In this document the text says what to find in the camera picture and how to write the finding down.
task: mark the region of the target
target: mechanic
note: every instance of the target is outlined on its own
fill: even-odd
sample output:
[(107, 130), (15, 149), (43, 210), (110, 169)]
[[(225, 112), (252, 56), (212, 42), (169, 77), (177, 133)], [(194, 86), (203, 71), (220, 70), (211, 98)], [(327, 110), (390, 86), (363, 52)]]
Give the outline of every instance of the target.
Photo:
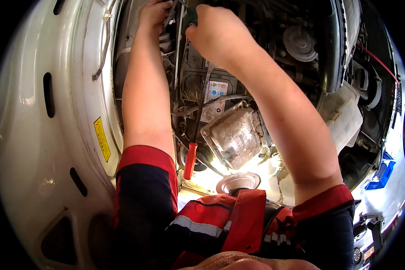
[(188, 202), (178, 183), (159, 35), (172, 1), (139, 13), (123, 91), (124, 152), (114, 200), (114, 268), (352, 269), (355, 204), (329, 129), (301, 89), (229, 9), (199, 5), (186, 36), (254, 97), (294, 180), (296, 207), (266, 206), (263, 190)]

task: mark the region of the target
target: forearm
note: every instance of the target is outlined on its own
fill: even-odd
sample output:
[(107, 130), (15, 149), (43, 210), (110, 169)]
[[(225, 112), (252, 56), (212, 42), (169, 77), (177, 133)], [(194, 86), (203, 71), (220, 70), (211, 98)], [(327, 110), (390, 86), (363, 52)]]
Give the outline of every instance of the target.
[[(330, 187), (317, 181), (342, 184), (329, 129), (301, 89), (260, 47), (238, 62), (230, 72), (254, 97), (295, 185), (322, 189), (318, 194)], [(296, 194), (296, 203), (306, 199)]]
[(123, 89), (124, 147), (149, 145), (174, 158), (168, 81), (158, 33), (138, 28)]

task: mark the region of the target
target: work uniform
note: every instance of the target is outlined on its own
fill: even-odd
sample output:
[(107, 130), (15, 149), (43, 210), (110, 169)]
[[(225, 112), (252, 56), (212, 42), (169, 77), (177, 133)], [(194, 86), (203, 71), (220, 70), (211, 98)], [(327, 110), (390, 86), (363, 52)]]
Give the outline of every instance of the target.
[(117, 170), (112, 265), (178, 269), (222, 251), (270, 259), (302, 259), (321, 269), (352, 269), (354, 199), (345, 185), (292, 210), (266, 202), (262, 190), (239, 190), (188, 202), (177, 213), (172, 158), (131, 146)]

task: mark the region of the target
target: red wire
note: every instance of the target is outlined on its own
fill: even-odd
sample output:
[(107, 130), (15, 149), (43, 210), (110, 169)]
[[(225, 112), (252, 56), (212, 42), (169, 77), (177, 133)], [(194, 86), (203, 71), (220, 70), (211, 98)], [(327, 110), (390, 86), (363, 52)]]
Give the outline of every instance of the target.
[(370, 52), (368, 49), (366, 49), (365, 47), (361, 46), (360, 44), (356, 44), (357, 47), (362, 48), (368, 55), (370, 55), (371, 57), (373, 57), (376, 61), (378, 61), (381, 66), (383, 66), (389, 73), (390, 75), (394, 78), (394, 80), (396, 81), (396, 89), (399, 88), (399, 81), (397, 80), (396, 76), (394, 76), (394, 74), (391, 72), (391, 70), (389, 68), (387, 68), (387, 66), (376, 56), (374, 55), (372, 52)]

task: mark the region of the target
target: red screwdriver handle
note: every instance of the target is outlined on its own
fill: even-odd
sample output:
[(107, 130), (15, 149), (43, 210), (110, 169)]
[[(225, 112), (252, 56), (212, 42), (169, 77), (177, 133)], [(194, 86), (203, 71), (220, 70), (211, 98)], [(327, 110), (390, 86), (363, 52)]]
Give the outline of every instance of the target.
[(196, 148), (197, 143), (189, 143), (189, 152), (187, 152), (186, 163), (184, 164), (184, 174), (183, 178), (185, 180), (190, 180), (194, 172), (195, 160), (196, 160)]

